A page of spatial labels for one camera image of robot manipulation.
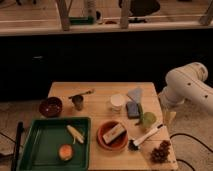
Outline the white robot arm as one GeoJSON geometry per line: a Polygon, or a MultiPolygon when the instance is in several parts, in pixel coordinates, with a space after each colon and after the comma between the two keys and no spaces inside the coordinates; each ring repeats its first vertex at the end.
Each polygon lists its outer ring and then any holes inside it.
{"type": "Polygon", "coordinates": [[[176,116],[172,108],[182,105],[186,99],[213,115],[213,88],[205,84],[207,78],[208,70],[200,62],[174,68],[166,74],[166,86],[158,95],[166,127],[176,116]]]}

